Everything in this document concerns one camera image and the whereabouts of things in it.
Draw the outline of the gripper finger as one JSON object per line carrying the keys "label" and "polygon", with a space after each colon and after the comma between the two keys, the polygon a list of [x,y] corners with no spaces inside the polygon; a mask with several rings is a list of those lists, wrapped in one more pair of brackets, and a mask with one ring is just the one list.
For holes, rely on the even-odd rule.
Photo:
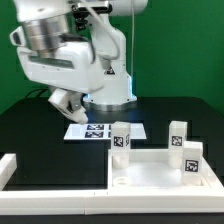
{"label": "gripper finger", "polygon": [[79,92],[71,92],[69,95],[68,109],[70,112],[78,111],[81,108],[81,96]]}

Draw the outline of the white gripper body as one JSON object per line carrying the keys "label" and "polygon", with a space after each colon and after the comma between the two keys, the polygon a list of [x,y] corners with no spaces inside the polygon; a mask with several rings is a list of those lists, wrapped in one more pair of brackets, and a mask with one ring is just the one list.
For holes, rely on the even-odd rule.
{"label": "white gripper body", "polygon": [[26,46],[21,26],[10,34],[10,40],[29,80],[86,94],[103,87],[104,70],[88,42],[67,42],[52,58],[41,58]]}

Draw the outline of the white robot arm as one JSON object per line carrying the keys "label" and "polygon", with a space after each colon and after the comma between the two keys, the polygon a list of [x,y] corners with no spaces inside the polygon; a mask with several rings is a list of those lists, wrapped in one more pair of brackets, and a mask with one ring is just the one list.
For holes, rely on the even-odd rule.
{"label": "white robot arm", "polygon": [[20,26],[11,42],[28,79],[73,118],[86,108],[121,110],[136,101],[126,38],[111,16],[134,16],[148,0],[13,0]]}

